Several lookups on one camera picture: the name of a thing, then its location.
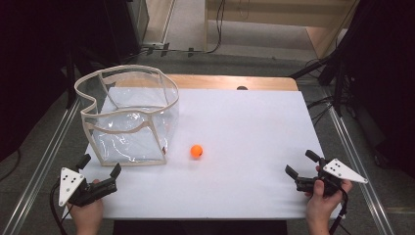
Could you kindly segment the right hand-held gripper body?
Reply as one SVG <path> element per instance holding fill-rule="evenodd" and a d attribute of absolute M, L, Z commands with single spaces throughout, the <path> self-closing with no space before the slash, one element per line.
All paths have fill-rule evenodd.
<path fill-rule="evenodd" d="M 319 170 L 315 177 L 307 178 L 298 176 L 298 179 L 295 180 L 298 191 L 312 193 L 314 183 L 317 179 L 322 180 L 325 184 L 325 196 L 332 196 L 340 191 L 343 188 L 342 182 L 344 180 L 363 184 L 369 182 L 367 178 L 361 176 L 338 159 L 330 161 L 321 159 L 318 164 Z"/>

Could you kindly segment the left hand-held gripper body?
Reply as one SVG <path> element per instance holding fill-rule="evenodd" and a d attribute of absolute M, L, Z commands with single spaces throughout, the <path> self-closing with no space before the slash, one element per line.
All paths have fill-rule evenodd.
<path fill-rule="evenodd" d="M 67 203 L 84 207 L 117 191 L 116 179 L 109 177 L 98 183 L 88 183 L 81 173 L 63 167 L 60 176 L 59 206 Z"/>

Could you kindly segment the orange ball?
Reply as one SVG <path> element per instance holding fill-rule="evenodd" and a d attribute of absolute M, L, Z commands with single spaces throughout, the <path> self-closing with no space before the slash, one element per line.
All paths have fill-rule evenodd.
<path fill-rule="evenodd" d="M 190 149 L 190 154 L 194 159 L 198 159 L 204 152 L 204 149 L 201 145 L 194 145 Z"/>

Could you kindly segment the person's left hand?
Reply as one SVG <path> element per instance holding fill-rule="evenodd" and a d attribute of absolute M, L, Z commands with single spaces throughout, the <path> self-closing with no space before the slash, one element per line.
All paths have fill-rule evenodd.
<path fill-rule="evenodd" d="M 84 207 L 68 204 L 76 235 L 98 235 L 104 214 L 104 203 L 97 200 Z"/>

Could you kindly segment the person's right hand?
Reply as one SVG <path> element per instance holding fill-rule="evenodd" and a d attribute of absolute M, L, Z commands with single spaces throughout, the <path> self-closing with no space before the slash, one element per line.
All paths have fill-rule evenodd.
<path fill-rule="evenodd" d="M 325 184 L 317 179 L 313 186 L 313 193 L 307 194 L 309 201 L 306 206 L 306 222 L 311 230 L 320 233 L 328 228 L 330 215 L 343 200 L 343 192 L 336 192 L 327 197 L 324 195 Z"/>

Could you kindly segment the black stand legs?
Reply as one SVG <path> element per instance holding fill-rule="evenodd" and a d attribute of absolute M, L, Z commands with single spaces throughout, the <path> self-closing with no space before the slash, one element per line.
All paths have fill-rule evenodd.
<path fill-rule="evenodd" d="M 333 79 L 335 79 L 333 107 L 337 115 L 340 117 L 342 115 L 341 102 L 346 76 L 346 66 L 338 56 L 329 55 L 323 59 L 318 59 L 315 63 L 290 74 L 290 78 L 298 79 L 312 71 L 317 71 L 320 68 L 323 69 L 317 77 L 320 85 L 327 86 Z"/>

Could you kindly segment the black curtain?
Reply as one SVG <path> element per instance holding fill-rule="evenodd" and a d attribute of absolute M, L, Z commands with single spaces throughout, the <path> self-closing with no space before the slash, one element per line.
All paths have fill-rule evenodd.
<path fill-rule="evenodd" d="M 342 55 L 376 156 L 415 178 L 415 0 L 360 0 Z"/>
<path fill-rule="evenodd" d="M 140 51 L 133 0 L 0 0 L 0 162 L 64 93 L 68 64 L 83 74 Z"/>

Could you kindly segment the light wooden shelf unit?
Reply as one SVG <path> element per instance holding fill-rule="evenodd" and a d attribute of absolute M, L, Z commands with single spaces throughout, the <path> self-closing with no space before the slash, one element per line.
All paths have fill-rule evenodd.
<path fill-rule="evenodd" d="M 305 26 L 318 59 L 330 54 L 341 31 L 348 27 L 360 0 L 204 0 L 205 44 L 208 20 L 224 4 L 224 20 L 257 24 Z"/>

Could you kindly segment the aluminium floor rail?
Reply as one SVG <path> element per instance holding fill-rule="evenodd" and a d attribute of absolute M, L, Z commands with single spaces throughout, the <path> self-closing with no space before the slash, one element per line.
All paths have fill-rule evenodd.
<path fill-rule="evenodd" d="M 382 205 L 375 188 L 370 182 L 368 172 L 359 157 L 351 137 L 349 136 L 344 119 L 342 117 L 338 117 L 336 111 L 333 108 L 330 109 L 330 117 L 340 136 L 350 167 L 366 179 L 366 183 L 360 183 L 359 187 L 379 234 L 395 235 L 386 210 Z"/>
<path fill-rule="evenodd" d="M 56 158 L 59 148 L 68 132 L 69 126 L 79 107 L 79 99 L 76 98 L 70 105 L 56 127 L 55 132 L 43 153 L 33 175 L 21 193 L 13 213 L 1 232 L 1 235 L 18 235 L 23 223 L 40 191 L 40 188 L 49 172 L 51 165 Z"/>

